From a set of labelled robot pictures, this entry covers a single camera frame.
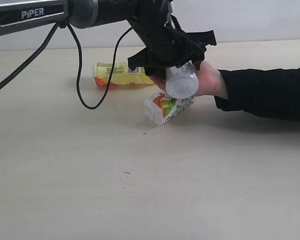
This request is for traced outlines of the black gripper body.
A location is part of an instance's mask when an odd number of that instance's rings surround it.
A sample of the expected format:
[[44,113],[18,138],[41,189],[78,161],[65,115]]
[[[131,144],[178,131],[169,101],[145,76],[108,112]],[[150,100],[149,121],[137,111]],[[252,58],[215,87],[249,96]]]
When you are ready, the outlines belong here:
[[217,44],[213,30],[185,32],[177,18],[171,16],[159,26],[154,22],[130,19],[129,24],[145,48],[128,58],[128,67],[144,68],[147,76],[166,77],[166,69],[180,68],[190,62],[196,70],[205,59],[206,46]]

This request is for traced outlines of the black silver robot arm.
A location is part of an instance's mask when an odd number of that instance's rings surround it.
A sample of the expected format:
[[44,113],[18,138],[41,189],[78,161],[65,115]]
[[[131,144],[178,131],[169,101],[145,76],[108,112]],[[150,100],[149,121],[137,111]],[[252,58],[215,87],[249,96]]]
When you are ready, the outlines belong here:
[[149,76],[164,78],[164,69],[188,62],[199,69],[207,46],[216,45],[213,31],[183,31],[169,0],[0,0],[0,36],[60,22],[87,29],[122,21],[145,45],[128,66]]

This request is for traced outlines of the black sleeved forearm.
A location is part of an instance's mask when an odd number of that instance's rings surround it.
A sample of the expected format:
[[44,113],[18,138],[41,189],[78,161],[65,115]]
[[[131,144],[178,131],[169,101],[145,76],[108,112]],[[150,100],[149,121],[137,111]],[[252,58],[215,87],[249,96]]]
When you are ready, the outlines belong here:
[[300,122],[300,67],[296,69],[221,70],[228,99],[215,97],[224,112]]

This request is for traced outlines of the open bare human hand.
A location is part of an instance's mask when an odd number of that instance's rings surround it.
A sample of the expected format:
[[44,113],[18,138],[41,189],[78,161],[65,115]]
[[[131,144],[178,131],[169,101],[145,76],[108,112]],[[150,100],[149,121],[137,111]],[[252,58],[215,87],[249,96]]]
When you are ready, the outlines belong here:
[[198,91],[195,97],[215,96],[224,100],[229,99],[226,83],[221,72],[212,67],[207,61],[200,64],[200,70],[196,71],[199,81]]

